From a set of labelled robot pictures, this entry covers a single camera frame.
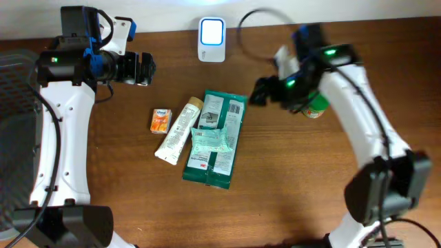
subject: green plastic bag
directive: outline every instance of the green plastic bag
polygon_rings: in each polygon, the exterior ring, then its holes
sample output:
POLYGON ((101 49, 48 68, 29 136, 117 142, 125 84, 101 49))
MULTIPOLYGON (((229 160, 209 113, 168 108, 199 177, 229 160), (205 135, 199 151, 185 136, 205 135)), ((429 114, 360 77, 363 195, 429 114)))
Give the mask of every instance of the green plastic bag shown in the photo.
POLYGON ((185 165, 184 180, 229 189, 246 105, 246 96, 205 91, 198 129, 213 130, 227 126, 227 140, 233 151, 217 153, 192 150, 185 165))

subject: white tube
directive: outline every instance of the white tube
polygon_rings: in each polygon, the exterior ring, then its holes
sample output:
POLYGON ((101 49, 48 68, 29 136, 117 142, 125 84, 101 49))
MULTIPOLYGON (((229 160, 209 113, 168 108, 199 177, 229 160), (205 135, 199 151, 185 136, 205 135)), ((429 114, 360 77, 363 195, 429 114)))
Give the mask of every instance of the white tube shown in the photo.
POLYGON ((196 97, 190 98, 178 118, 174 121, 164 142, 154 153, 155 156, 172 165, 177 164, 179 155, 181 155, 182 148, 190 133, 190 128, 196 122, 203 105, 204 103, 196 97))

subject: white square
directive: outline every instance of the white square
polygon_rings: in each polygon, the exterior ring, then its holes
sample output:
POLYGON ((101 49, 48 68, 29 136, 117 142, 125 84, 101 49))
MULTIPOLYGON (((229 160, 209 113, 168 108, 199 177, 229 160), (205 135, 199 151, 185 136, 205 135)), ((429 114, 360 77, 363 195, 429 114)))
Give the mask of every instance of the white square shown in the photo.
POLYGON ((223 22, 206 19, 201 24, 201 43, 203 45, 220 45, 223 42, 223 22))

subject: brown tabletop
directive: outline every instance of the brown tabletop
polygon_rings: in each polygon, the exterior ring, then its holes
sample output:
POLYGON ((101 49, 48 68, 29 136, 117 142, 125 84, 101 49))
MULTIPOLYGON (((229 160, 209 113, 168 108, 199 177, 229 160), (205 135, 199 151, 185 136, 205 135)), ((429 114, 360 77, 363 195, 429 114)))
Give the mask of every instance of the brown tabletop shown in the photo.
MULTIPOLYGON (((331 43, 352 43, 386 115, 433 171, 417 210, 407 214, 441 237, 441 21, 439 18, 326 23, 331 43)), ((262 55, 292 46, 283 26, 247 28, 245 45, 262 55)), ((164 135, 149 130, 154 108, 174 117, 206 89, 250 95, 270 64, 239 50, 227 31, 223 63, 197 57, 197 31, 136 34, 127 50, 150 52, 157 64, 148 87, 115 84, 111 101, 95 105, 88 134, 88 184, 93 205, 112 208, 114 228, 140 247, 262 247, 322 238, 345 214, 345 185, 357 172, 346 134, 332 109, 318 119, 277 104, 249 106, 230 190, 182 181, 178 165, 154 157, 164 135)), ((2 41, 0 50, 40 52, 47 39, 2 41)), ((99 88, 97 98, 107 96, 99 88)), ((407 247, 434 247, 410 225, 388 227, 407 247)), ((17 247, 32 247, 29 241, 17 247)))

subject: orange box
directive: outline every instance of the orange box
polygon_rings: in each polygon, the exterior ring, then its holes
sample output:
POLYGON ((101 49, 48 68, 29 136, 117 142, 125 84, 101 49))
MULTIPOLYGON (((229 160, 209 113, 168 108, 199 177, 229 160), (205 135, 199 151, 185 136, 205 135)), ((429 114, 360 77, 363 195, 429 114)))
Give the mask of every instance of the orange box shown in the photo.
POLYGON ((172 122, 171 110, 153 110, 152 125, 150 131, 154 134, 166 134, 172 122))

